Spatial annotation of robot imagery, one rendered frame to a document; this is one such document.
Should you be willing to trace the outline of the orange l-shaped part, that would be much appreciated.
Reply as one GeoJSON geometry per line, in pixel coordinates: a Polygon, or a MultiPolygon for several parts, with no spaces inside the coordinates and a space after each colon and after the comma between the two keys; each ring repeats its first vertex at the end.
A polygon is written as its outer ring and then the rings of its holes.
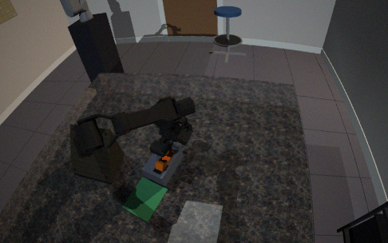
{"type": "Polygon", "coordinates": [[[156,161],[156,169],[160,170],[161,172],[164,170],[165,166],[170,162],[172,159],[172,155],[175,152],[173,151],[168,151],[165,157],[162,157],[158,161],[156,161]]]}

